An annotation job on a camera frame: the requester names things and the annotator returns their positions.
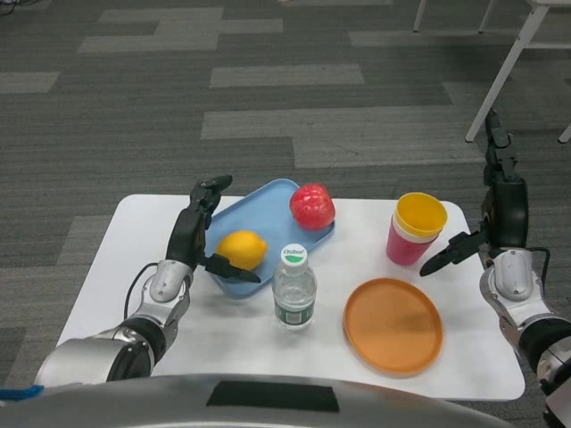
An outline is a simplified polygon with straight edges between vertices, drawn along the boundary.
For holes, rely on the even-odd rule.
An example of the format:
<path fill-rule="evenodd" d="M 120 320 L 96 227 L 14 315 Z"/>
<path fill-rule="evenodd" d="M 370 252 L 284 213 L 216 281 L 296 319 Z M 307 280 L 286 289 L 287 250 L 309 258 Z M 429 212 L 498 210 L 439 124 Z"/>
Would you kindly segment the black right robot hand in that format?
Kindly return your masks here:
<path fill-rule="evenodd" d="M 482 220 L 475 232 L 460 232 L 419 271 L 432 275 L 449 264 L 457 265 L 487 245 L 494 255 L 503 248 L 526 247 L 529 205 L 526 181 L 516 172 L 518 162 L 513 135 L 501 124 L 498 112 L 488 111 L 484 121 L 487 137 Z"/>

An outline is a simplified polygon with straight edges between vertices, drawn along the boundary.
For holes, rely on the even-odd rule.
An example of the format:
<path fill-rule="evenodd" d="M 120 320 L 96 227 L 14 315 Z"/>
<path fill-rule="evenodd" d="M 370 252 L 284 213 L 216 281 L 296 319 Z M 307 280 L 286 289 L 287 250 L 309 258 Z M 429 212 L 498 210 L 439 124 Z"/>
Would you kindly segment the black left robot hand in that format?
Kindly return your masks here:
<path fill-rule="evenodd" d="M 231 175 L 199 180 L 189 194 L 189 204 L 182 209 L 175 222 L 166 250 L 166 259 L 182 262 L 192 271 L 197 266 L 215 276 L 259 284 L 261 279 L 253 272 L 232 266 L 230 261 L 213 253 L 206 256 L 206 231 L 212 214 L 219 205 L 221 193 L 233 182 Z"/>

